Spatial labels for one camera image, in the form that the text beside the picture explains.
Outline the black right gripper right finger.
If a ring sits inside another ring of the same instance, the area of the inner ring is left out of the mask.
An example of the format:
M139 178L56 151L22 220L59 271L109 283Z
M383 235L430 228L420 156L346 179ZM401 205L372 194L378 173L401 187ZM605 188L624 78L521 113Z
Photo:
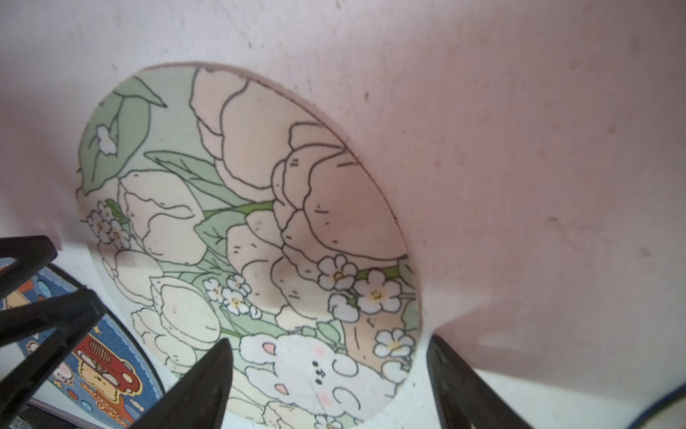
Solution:
M532 428L437 335L429 342L427 368L443 428Z

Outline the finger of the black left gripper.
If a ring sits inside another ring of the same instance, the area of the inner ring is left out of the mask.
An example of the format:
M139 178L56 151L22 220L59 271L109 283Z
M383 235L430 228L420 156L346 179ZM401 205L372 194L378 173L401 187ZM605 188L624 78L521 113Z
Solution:
M1 427L9 427L37 389L105 313L105 305L91 290L80 290L1 312L3 346L34 334L51 332L37 350L1 378Z
M57 257L57 249L45 235L1 239L1 257L12 259L1 270L1 299L18 289Z

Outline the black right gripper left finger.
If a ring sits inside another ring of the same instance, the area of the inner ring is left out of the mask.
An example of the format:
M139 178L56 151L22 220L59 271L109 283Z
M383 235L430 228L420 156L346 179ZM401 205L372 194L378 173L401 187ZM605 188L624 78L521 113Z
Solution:
M227 339L221 339L133 426L220 428L232 389L232 375L232 347Z

